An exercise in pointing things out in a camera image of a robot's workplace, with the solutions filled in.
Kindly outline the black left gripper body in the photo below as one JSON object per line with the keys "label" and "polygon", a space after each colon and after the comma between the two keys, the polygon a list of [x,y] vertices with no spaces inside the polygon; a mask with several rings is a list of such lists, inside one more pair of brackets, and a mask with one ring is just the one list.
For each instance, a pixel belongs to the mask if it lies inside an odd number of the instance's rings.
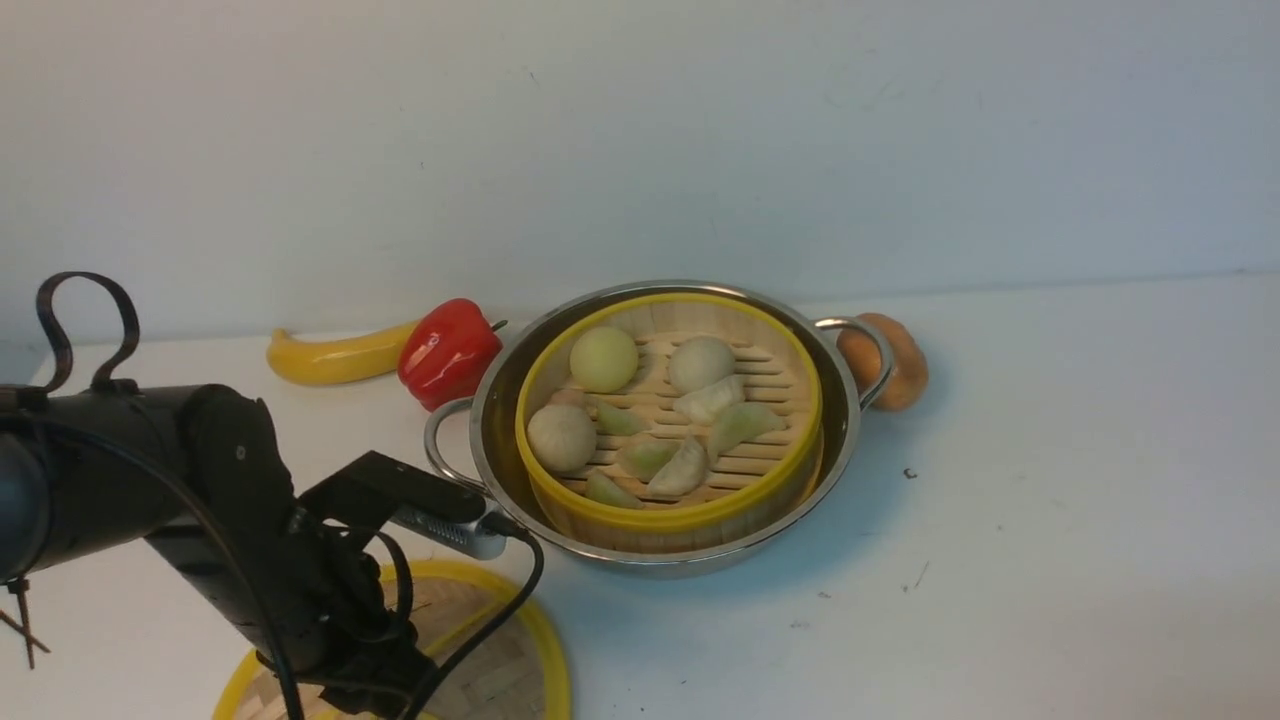
{"label": "black left gripper body", "polygon": [[147,543],[257,651],[288,719],[302,689],[346,714],[416,717],[440,666],[419,648],[413,583],[385,525],[411,528],[408,500],[303,500],[205,510]]}

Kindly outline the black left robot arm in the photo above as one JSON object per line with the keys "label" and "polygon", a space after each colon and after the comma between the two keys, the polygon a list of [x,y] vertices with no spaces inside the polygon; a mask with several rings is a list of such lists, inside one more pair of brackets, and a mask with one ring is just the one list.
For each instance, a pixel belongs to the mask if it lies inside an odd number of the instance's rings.
{"label": "black left robot arm", "polygon": [[411,583],[389,609],[366,551],[392,512],[337,475],[297,493],[265,404],[224,386],[3,401],[3,583],[143,541],[255,647],[291,719],[303,684],[398,719],[436,671]]}

